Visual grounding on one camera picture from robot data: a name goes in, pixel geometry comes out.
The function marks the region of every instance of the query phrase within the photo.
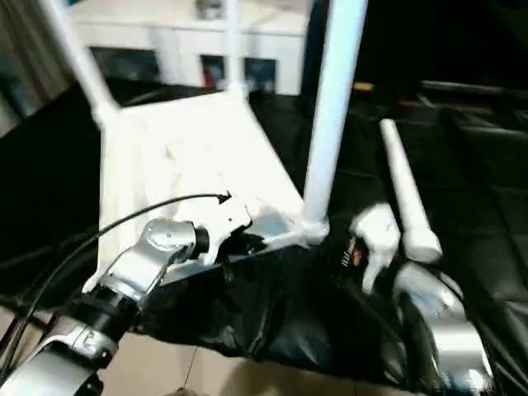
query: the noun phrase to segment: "white tube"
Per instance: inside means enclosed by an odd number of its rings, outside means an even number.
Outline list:
[[[440,241],[429,226],[396,123],[382,120],[379,126],[403,223],[405,254],[415,262],[434,262],[442,254]]]
[[[333,0],[313,122],[303,221],[307,233],[328,232],[326,220],[337,156],[347,117],[368,0]]]
[[[40,6],[66,60],[87,96],[92,114],[99,119],[108,112],[115,111],[118,106],[106,86],[95,59],[77,37],[64,0],[40,0]]]
[[[243,92],[243,56],[240,53],[238,0],[225,0],[225,70],[231,92]]]

